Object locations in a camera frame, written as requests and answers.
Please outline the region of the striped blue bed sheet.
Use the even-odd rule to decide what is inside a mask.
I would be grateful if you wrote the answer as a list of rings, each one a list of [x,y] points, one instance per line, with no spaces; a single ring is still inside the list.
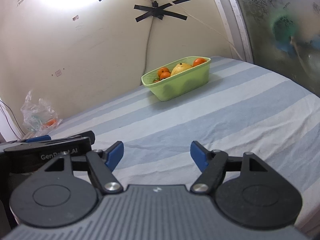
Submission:
[[[94,148],[124,143],[114,171],[123,185],[191,185],[199,169],[192,141],[231,156],[253,152],[303,196],[296,227],[319,231],[319,98],[250,63],[212,58],[209,82],[169,101],[140,87],[64,121],[51,133],[95,134]]]

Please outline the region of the frosted glass door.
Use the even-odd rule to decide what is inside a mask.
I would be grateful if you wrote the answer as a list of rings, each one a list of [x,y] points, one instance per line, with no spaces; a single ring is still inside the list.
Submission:
[[[319,95],[319,0],[215,0],[227,38],[249,63]]]

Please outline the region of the clear plastic bag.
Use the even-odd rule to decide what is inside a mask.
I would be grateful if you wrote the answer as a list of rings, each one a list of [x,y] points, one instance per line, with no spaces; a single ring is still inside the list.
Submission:
[[[36,137],[47,135],[62,123],[62,119],[49,101],[40,98],[37,103],[34,103],[32,99],[32,91],[30,90],[21,107],[23,126],[29,132],[33,132]],[[56,119],[57,125],[54,127],[44,127],[43,124],[50,119]]]

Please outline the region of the green tomato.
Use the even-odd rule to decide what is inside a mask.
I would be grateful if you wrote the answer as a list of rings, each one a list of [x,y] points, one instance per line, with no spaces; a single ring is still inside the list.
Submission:
[[[159,81],[160,81],[159,78],[155,78],[152,83],[157,83],[157,82],[159,82]]]

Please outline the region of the orange mandarin in basket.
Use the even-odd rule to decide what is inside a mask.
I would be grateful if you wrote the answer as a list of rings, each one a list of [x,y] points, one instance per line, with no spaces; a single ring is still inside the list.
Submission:
[[[193,67],[196,67],[196,66],[198,66],[198,65],[200,65],[200,64],[203,64],[203,63],[205,63],[205,62],[207,62],[206,59],[204,59],[204,58],[202,58],[202,57],[198,57],[198,58],[196,58],[196,59],[193,61]]]

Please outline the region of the wall sticker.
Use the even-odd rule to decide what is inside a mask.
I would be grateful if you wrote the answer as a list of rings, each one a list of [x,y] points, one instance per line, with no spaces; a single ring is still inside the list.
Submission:
[[[62,71],[59,69],[59,70],[57,70],[56,72],[55,72],[55,75],[57,76],[57,77],[59,77],[60,75],[62,75]]]

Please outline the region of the orange fruit in bag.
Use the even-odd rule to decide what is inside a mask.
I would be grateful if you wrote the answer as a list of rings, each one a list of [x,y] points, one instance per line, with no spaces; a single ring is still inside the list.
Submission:
[[[50,119],[49,121],[47,121],[43,124],[44,127],[54,127],[56,125],[57,125],[56,119]]]

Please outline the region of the green object behind glass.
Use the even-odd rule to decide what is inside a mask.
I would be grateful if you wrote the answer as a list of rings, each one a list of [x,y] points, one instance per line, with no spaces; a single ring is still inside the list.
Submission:
[[[297,33],[297,25],[293,19],[287,15],[279,15],[271,24],[271,31],[276,47],[286,52],[290,57],[297,55],[292,39]]]

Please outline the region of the yellow lemon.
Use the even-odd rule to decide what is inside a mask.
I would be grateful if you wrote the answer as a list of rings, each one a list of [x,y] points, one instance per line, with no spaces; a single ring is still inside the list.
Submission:
[[[171,76],[177,75],[183,71],[189,70],[193,66],[187,63],[178,63],[171,71]]]

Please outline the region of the black tape cross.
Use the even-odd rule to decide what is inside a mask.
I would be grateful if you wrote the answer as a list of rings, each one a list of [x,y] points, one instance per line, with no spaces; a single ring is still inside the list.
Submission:
[[[178,14],[176,12],[171,12],[171,11],[165,10],[171,6],[172,6],[171,3],[166,3],[164,5],[159,6],[157,1],[152,2],[151,7],[147,7],[147,6],[143,6],[143,5],[135,5],[134,6],[135,10],[145,11],[144,14],[142,14],[136,18],[136,22],[140,22],[140,21],[142,21],[148,17],[151,17],[151,16],[158,18],[160,20],[163,20],[164,16],[178,18],[178,19],[184,20],[184,21],[187,20],[188,16],[186,16],[186,15],[182,15],[182,14]]]

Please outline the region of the orange mandarin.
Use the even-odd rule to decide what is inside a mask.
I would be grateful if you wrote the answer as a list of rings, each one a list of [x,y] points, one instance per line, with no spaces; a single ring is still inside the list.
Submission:
[[[159,70],[157,71],[158,77],[161,77],[163,73],[170,73],[170,70],[167,67],[159,68]]]
[[[159,76],[159,79],[160,79],[160,80],[163,80],[163,79],[169,78],[170,76],[171,76],[171,73],[170,73],[170,72],[163,72],[163,73]]]
[[[204,58],[202,58],[202,57],[198,57],[198,58],[196,58],[196,59],[193,61],[193,67],[196,67],[196,66],[198,66],[198,65],[200,65],[200,64],[203,64],[203,63],[205,63],[205,62],[207,62],[206,59],[204,59]]]

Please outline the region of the light green plastic basket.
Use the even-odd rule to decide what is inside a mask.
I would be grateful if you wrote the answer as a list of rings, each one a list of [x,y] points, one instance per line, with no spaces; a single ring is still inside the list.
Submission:
[[[187,63],[193,65],[193,61],[198,56],[188,56],[164,65],[170,72],[178,63]],[[207,62],[192,67],[189,70],[183,71],[177,75],[160,80],[157,83],[152,83],[155,78],[159,78],[157,71],[159,68],[152,70],[141,77],[142,84],[149,89],[160,101],[168,101],[185,94],[195,88],[205,85],[209,80],[209,67],[211,59],[203,57]]]

